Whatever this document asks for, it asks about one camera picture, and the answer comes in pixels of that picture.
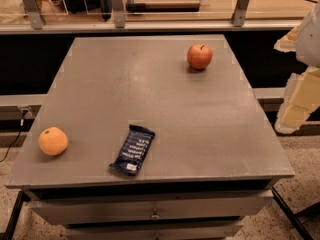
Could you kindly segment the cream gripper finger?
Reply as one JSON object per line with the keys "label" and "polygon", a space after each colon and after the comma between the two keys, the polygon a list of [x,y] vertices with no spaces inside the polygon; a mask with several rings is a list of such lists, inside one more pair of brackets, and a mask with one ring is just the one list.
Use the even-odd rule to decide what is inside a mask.
{"label": "cream gripper finger", "polygon": [[295,52],[298,30],[299,27],[296,26],[282,38],[278,39],[274,45],[274,49],[280,52]]}
{"label": "cream gripper finger", "polygon": [[320,107],[320,68],[308,67],[302,74],[292,73],[284,92],[275,130],[291,134],[300,129]]}

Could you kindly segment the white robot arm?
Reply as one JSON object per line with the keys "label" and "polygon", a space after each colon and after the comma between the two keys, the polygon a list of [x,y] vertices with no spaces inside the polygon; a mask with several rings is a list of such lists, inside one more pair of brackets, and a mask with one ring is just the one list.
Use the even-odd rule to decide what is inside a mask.
{"label": "white robot arm", "polygon": [[291,134],[320,107],[320,4],[317,3],[298,26],[278,39],[274,49],[295,52],[296,59],[307,66],[302,74],[291,74],[277,114],[276,131]]}

